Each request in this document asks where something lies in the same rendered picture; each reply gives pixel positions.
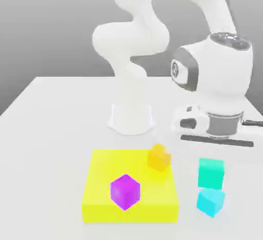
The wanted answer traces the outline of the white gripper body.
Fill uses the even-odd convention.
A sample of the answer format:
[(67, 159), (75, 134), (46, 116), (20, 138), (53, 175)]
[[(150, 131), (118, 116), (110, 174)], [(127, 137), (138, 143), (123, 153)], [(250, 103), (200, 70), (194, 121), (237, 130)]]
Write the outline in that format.
[(191, 134), (179, 135), (182, 145), (192, 151), (253, 151), (254, 142), (240, 139), (214, 139)]

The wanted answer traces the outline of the small green cube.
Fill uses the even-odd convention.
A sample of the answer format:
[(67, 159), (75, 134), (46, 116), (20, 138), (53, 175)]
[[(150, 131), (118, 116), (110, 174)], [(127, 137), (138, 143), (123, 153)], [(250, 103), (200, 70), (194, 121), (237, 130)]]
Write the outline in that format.
[(221, 190), (224, 178), (224, 161), (209, 158), (199, 159), (198, 186)]

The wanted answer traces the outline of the small orange cube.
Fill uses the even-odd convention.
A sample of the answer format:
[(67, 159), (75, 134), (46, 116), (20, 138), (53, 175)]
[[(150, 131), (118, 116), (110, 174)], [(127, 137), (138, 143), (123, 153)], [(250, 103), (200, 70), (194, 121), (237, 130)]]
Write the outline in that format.
[(163, 172), (171, 164), (172, 155), (166, 147), (161, 144), (155, 144), (147, 153), (148, 167)]

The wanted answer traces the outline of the small cyan cube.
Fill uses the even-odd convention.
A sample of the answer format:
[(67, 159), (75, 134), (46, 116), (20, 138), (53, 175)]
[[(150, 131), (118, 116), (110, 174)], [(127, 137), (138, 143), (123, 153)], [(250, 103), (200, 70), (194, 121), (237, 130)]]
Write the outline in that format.
[(225, 199), (225, 192), (215, 189), (202, 189), (198, 193), (196, 207), (210, 217), (222, 209)]

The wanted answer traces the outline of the small purple cube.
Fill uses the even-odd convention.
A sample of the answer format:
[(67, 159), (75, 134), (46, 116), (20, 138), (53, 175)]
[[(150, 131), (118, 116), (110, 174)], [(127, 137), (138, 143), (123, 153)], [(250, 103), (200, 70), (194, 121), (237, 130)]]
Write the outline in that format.
[(128, 174), (110, 183), (110, 199), (123, 211), (141, 199), (141, 185)]

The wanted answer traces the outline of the large yellow box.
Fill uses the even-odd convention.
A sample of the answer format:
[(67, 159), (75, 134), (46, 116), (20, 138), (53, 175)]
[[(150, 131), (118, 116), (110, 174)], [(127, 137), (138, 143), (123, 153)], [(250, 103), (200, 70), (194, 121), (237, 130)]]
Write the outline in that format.
[[(172, 167), (147, 165), (147, 150), (94, 150), (82, 199), (85, 223), (175, 223), (179, 202)], [(140, 184), (140, 200), (122, 210), (110, 196), (110, 184), (127, 174)]]

